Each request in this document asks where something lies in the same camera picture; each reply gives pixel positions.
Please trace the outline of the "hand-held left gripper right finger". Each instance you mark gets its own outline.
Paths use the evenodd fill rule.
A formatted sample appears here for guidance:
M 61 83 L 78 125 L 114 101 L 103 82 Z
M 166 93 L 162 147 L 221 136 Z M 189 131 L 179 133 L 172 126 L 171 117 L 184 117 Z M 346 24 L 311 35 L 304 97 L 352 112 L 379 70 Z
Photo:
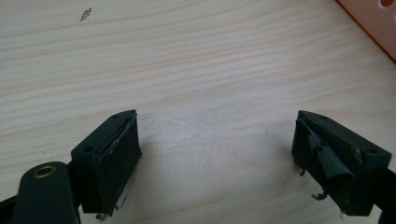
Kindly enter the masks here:
M 322 187 L 314 199 L 331 197 L 348 216 L 367 217 L 376 205 L 392 215 L 392 154 L 340 123 L 299 111 L 291 154 L 303 173 Z

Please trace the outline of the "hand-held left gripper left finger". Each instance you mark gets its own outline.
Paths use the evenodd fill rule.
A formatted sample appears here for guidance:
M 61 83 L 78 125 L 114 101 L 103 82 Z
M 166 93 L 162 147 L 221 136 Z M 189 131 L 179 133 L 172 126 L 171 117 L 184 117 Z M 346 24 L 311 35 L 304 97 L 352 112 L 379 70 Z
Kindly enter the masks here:
M 83 211 L 112 215 L 141 155 L 134 110 L 110 116 L 80 142 L 71 166 Z

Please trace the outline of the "orange object at corner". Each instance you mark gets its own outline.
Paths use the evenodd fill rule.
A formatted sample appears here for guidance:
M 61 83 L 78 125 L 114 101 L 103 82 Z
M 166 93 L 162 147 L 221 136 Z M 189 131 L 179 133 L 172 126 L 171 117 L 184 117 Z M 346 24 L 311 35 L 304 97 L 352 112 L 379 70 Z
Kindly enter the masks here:
M 396 0 L 337 0 L 396 61 Z

